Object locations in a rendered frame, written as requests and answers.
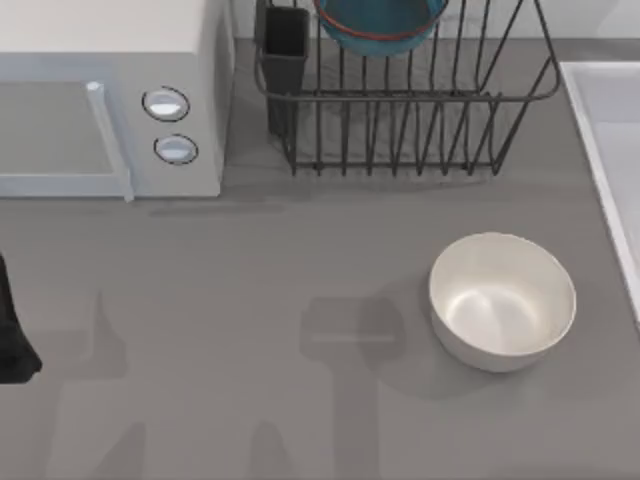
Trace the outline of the small microwave knob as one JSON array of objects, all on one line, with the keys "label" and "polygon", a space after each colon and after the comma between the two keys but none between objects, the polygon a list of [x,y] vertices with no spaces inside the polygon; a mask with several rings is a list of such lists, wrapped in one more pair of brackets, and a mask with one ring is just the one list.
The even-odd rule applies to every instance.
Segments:
[{"label": "small microwave knob", "polygon": [[153,148],[156,156],[170,165],[188,165],[199,155],[198,145],[188,136],[181,134],[157,138]]}]

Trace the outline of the white bowl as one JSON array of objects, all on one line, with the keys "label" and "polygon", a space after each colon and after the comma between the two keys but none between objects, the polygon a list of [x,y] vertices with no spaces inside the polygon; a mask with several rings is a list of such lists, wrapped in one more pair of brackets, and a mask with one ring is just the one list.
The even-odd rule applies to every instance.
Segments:
[{"label": "white bowl", "polygon": [[427,298],[443,348],[491,373],[539,361],[566,337],[578,306],[575,283],[552,253],[495,231],[446,246],[429,271]]}]

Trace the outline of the black cutlery holder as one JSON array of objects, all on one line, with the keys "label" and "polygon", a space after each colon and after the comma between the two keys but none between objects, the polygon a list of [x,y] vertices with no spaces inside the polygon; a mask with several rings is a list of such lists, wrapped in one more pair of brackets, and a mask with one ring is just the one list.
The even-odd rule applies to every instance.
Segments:
[{"label": "black cutlery holder", "polygon": [[255,13],[254,41],[268,93],[269,133],[282,137],[288,134],[289,114],[296,112],[298,101],[273,95],[295,97],[302,90],[310,13],[297,6],[272,6],[268,0],[256,0]]}]

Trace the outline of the pale microwave oven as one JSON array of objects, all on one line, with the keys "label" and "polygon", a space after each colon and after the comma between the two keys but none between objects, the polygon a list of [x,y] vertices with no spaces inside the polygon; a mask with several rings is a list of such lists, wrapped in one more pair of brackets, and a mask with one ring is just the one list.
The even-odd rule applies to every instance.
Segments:
[{"label": "pale microwave oven", "polygon": [[[229,0],[0,0],[0,198],[120,197],[85,85],[105,85],[135,199],[220,193],[235,47]],[[169,86],[190,112],[159,122],[142,95]],[[170,165],[157,138],[191,138]]]}]

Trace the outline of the large microwave knob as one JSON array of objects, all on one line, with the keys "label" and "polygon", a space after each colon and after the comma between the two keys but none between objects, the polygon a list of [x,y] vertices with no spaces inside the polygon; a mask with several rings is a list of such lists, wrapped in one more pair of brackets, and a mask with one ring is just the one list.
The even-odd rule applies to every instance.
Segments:
[{"label": "large microwave knob", "polygon": [[154,120],[175,123],[184,119],[190,112],[190,102],[180,90],[162,86],[142,95],[144,111]]}]

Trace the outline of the blue bowl with red rim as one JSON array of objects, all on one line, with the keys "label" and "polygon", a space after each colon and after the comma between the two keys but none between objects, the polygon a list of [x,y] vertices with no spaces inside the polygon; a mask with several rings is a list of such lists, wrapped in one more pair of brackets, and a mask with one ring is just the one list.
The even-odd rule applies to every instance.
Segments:
[{"label": "blue bowl with red rim", "polygon": [[450,0],[312,0],[318,20],[340,47],[365,57],[388,57],[419,46]]}]

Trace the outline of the white sink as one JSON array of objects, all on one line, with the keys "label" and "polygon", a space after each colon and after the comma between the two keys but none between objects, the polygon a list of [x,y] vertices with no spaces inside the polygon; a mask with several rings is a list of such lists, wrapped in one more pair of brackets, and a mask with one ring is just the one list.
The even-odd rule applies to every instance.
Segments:
[{"label": "white sink", "polygon": [[560,68],[640,331],[640,61]]}]

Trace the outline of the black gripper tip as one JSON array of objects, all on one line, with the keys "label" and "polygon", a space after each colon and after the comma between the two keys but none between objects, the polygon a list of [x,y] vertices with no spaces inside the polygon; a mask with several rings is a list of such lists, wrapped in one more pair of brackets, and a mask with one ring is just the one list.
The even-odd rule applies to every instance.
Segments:
[{"label": "black gripper tip", "polygon": [[19,322],[6,262],[0,254],[0,385],[26,384],[42,367]]}]

